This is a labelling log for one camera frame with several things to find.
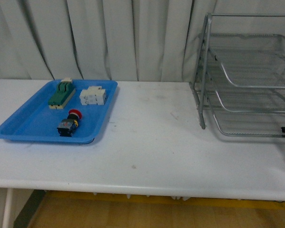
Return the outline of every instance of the curtain fold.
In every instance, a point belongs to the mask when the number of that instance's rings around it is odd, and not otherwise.
[[[21,59],[20,61],[25,67],[28,76],[31,79],[53,79],[32,36],[23,7],[17,1],[0,0],[0,8],[12,35],[15,51],[19,59]],[[13,66],[8,64],[4,67],[13,70]]]
[[[111,79],[102,0],[67,1],[83,79]]]
[[[28,8],[45,62],[55,79],[82,79],[76,64],[73,31],[65,1],[29,0]]]
[[[285,0],[0,0],[0,78],[188,82],[207,12],[284,14]],[[270,26],[285,32],[214,31]]]

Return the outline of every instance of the wooden floor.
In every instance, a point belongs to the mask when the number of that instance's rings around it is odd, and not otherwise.
[[[51,191],[29,228],[285,228],[285,202]]]

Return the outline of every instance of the table surface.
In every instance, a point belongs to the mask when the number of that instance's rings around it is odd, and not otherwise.
[[[0,79],[0,124],[48,81]],[[0,187],[285,200],[285,138],[227,137],[188,83],[118,82],[86,145],[0,139]]]

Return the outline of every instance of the metal wire rack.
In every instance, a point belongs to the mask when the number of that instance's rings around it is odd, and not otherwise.
[[[206,98],[224,135],[285,137],[285,36],[212,34],[214,17],[285,15],[205,16],[192,83],[202,129]]]

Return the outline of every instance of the plastic tray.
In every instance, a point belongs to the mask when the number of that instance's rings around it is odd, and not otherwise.
[[[64,109],[50,109],[49,98],[55,93],[60,80],[44,85],[23,106],[12,114],[0,126],[0,139],[13,141],[31,141],[45,143],[79,143],[93,141],[100,131],[106,113],[117,88],[116,81],[73,80],[76,92]],[[79,95],[89,86],[102,86],[106,90],[107,100],[104,105],[81,105]],[[62,137],[57,126],[67,118],[70,109],[78,109],[82,113],[79,127],[72,137]]]

